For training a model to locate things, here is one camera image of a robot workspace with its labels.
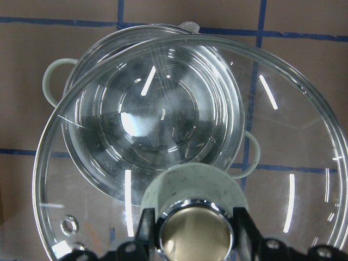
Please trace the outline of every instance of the glass pot lid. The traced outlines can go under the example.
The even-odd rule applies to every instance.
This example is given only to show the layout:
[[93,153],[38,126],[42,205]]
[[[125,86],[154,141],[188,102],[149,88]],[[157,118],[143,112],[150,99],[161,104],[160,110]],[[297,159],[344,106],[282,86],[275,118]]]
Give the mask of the glass pot lid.
[[[256,169],[238,182],[261,233],[303,252],[320,243],[345,247],[347,147],[327,103],[302,74],[268,52],[229,39],[185,35],[143,42],[99,63],[73,85],[51,115],[33,180],[36,221],[49,256],[56,259],[85,247],[102,256],[132,237],[140,217],[139,188],[155,178],[152,170],[160,173],[170,167],[167,162],[186,159],[187,148],[187,159],[212,162],[221,169],[231,164],[231,175],[246,168],[253,153],[247,140],[239,148],[243,104],[245,129],[258,140],[261,158]],[[155,106],[149,111],[149,105]],[[100,140],[115,141],[116,149],[142,145],[130,146],[118,157],[103,147],[91,157],[111,154],[120,162],[111,168],[113,189],[122,191],[118,196],[110,197],[91,185],[109,184],[108,176],[91,175],[87,180],[81,175],[79,168],[86,165],[76,167],[60,128],[67,122],[86,133],[99,135],[105,129]],[[116,138],[120,126],[123,137]],[[73,140],[83,135],[76,133]],[[214,142],[209,143],[211,136]],[[95,144],[93,137],[85,135],[90,140],[85,146]],[[178,158],[160,153],[175,144],[179,148],[173,155]],[[88,147],[81,150],[90,152]],[[92,165],[103,173],[100,168],[110,162],[102,166],[100,162]],[[133,166],[120,167],[124,162]],[[125,191],[131,201],[125,200]]]

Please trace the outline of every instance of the screw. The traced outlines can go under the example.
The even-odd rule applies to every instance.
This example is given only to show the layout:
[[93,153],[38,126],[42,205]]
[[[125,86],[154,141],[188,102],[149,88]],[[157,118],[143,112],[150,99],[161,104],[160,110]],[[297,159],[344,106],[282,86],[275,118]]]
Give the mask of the screw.
[[318,254],[319,257],[324,257],[324,258],[331,258],[332,254],[331,251],[325,247],[320,247],[316,250],[316,253]]
[[278,249],[279,248],[279,242],[274,239],[270,239],[266,242],[266,246],[271,249]]

